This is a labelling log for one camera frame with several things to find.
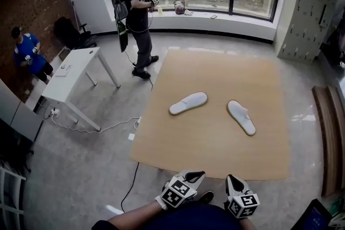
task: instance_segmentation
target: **office chair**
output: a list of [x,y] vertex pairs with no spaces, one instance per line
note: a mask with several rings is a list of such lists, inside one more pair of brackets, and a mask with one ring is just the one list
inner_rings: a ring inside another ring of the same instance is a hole
[[83,30],[83,33],[79,33],[70,19],[61,17],[54,23],[54,34],[71,50],[96,47],[97,43],[91,36],[91,32],[85,30],[85,26],[86,24],[83,24],[79,27],[80,30]]

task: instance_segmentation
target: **mat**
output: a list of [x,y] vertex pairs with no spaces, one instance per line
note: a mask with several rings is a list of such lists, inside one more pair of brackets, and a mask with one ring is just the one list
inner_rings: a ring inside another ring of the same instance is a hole
[[[208,102],[172,116],[168,108],[194,92]],[[247,136],[226,105],[238,101],[256,127]],[[289,142],[278,69],[269,60],[169,50],[135,134],[131,158],[160,169],[204,170],[246,180],[289,176]]]

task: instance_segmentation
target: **floor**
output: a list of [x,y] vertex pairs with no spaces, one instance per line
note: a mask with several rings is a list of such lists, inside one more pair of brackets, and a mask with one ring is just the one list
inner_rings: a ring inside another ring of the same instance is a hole
[[[306,66],[280,60],[275,57],[272,45],[244,39],[174,33],[151,36],[153,54],[160,56],[148,68],[153,83],[170,47],[262,57],[277,64],[288,121],[291,176],[285,180],[249,182],[261,202],[251,219],[258,229],[291,229],[310,201],[321,194],[321,130],[311,88],[325,85],[325,80],[317,62]],[[99,61],[95,61],[89,72],[98,85],[94,87],[85,77],[72,102],[104,128],[141,116],[151,84],[131,76],[133,67],[126,55],[120,53],[117,36],[98,38],[98,45],[121,88],[114,87]],[[127,53],[135,61],[137,50],[132,35],[128,45]],[[67,127],[93,130],[81,120],[74,125],[63,110],[56,121]],[[132,141],[128,136],[135,133],[134,121],[102,134],[88,134],[58,127],[47,119],[34,146],[30,160],[32,173],[24,191],[26,229],[91,229],[97,220],[112,216],[106,205],[120,209],[137,165],[129,159]],[[125,211],[152,202],[173,174],[140,164],[135,185],[123,204]],[[206,190],[215,192],[213,204],[223,206],[224,180],[205,179],[199,191]]]

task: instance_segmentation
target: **slipper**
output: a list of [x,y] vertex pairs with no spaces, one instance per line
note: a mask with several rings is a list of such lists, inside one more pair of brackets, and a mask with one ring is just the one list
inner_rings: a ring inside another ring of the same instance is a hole
[[253,136],[255,134],[256,128],[248,116],[248,109],[232,100],[227,104],[227,110],[247,135]]
[[173,104],[169,108],[169,112],[172,115],[180,114],[192,108],[202,106],[207,102],[207,95],[204,92],[193,93],[186,98],[182,99],[180,102]]

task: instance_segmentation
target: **person in blue shirt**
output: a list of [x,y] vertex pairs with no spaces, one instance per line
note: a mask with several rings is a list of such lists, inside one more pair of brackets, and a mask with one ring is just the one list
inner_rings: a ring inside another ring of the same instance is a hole
[[53,67],[39,52],[40,42],[31,33],[22,34],[20,28],[14,27],[11,32],[16,40],[15,61],[18,66],[26,66],[41,81],[48,84],[47,75],[53,77]]

